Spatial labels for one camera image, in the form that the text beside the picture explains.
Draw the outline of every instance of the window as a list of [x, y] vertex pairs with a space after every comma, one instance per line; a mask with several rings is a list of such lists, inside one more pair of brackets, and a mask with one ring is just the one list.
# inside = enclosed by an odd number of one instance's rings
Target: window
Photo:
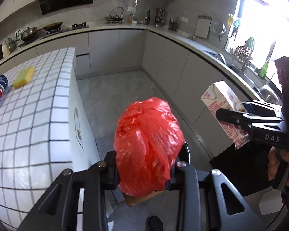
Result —
[[241, 26], [232, 49], [243, 46], [249, 37], [255, 39], [252, 63], [260, 69], [271, 57], [267, 77], [281, 90], [274, 60], [289, 56], [289, 2], [288, 0], [241, 0], [238, 10]]

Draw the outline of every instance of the utensil holder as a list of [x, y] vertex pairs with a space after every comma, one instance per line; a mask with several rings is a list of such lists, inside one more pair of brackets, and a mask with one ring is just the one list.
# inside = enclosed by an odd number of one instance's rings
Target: utensil holder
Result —
[[177, 32], [179, 28], [179, 24], [177, 22], [169, 21], [168, 29]]

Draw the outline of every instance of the red plastic bag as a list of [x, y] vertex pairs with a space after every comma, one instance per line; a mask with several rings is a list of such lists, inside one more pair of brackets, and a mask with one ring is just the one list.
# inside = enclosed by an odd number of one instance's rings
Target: red plastic bag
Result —
[[132, 103], [115, 132], [120, 189], [134, 197], [164, 190], [183, 143], [183, 133], [167, 102], [153, 97]]

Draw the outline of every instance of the yellow sponge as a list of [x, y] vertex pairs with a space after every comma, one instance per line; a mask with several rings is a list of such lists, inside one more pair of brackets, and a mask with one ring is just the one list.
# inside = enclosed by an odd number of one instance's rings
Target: yellow sponge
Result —
[[14, 89], [18, 89], [24, 85], [27, 85], [29, 81], [31, 80], [31, 76], [33, 73], [34, 73], [33, 67], [29, 67], [29, 68], [21, 70], [16, 80], [14, 81], [14, 84], [13, 84]]

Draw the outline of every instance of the cutting board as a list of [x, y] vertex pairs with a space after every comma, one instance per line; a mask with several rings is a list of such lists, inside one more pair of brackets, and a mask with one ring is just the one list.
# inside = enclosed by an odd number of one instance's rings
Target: cutting board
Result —
[[211, 21], [212, 17], [198, 16], [197, 26], [194, 35], [201, 38], [208, 38]]

